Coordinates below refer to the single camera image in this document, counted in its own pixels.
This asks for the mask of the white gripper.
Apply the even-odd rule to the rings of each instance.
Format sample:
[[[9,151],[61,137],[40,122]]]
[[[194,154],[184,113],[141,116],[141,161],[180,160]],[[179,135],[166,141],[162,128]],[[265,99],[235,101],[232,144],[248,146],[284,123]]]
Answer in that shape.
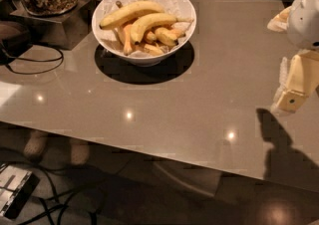
[[[294,0],[287,22],[288,39],[302,50],[280,64],[275,107],[295,113],[319,86],[319,0]]]

